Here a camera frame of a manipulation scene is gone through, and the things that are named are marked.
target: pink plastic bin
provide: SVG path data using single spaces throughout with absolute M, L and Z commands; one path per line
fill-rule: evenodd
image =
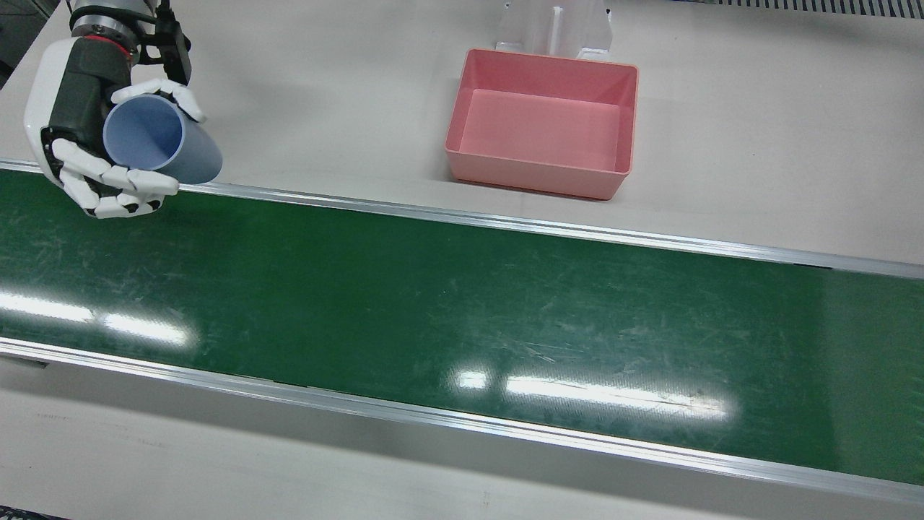
M 459 180 L 613 198 L 632 165 L 638 69 L 468 51 L 446 136 Z

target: white robotic hand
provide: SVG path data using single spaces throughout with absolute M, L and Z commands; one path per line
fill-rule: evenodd
M 72 38 L 45 49 L 29 101 L 26 137 L 42 172 L 97 218 L 147 215 L 176 194 L 176 179 L 114 165 L 103 145 L 103 124 L 114 105 L 143 93 L 176 103 L 202 122 L 189 83 L 189 39 L 169 0 L 79 0 Z M 159 56 L 152 57 L 150 47 Z M 135 65 L 163 65 L 170 80 L 131 84 Z
M 172 99 L 196 121 L 203 122 L 206 119 L 192 91 L 170 80 L 150 80 L 125 87 L 113 93 L 112 102 L 118 105 L 143 93 L 160 94 Z M 179 183 L 172 177 L 154 171 L 112 165 L 64 138 L 52 141 L 51 152 L 62 163 L 57 180 L 52 181 L 93 217 L 147 215 L 161 207 L 166 195 L 175 195 L 179 187 Z M 101 196 L 100 186 L 109 186 L 118 192 Z

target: scratch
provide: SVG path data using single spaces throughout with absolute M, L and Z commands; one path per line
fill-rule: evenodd
M 551 345 L 543 345 L 543 344 L 540 344 L 540 343 L 530 343 L 529 341 L 524 341 L 524 343 L 529 344 L 529 345 L 535 345 L 535 346 L 537 346 L 537 347 L 550 347 L 550 348 L 552 348 Z M 535 350 L 535 349 L 531 349 L 530 347 L 527 347 L 526 345 L 524 345 L 523 348 L 526 349 L 526 352 L 529 353 L 529 355 L 536 356 L 536 357 L 538 357 L 539 359 L 542 359 L 542 360 L 547 361 L 547 362 L 549 362 L 549 363 L 554 363 L 554 362 L 555 362 L 555 360 L 552 359 L 551 357 L 549 357 L 549 356 L 547 356 L 547 355 L 543 355 L 543 354 L 540 353 L 539 351 L 537 351 L 537 350 Z

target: conveyor belt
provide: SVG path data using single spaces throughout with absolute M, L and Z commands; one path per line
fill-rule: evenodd
M 0 337 L 924 484 L 924 280 L 0 172 Z

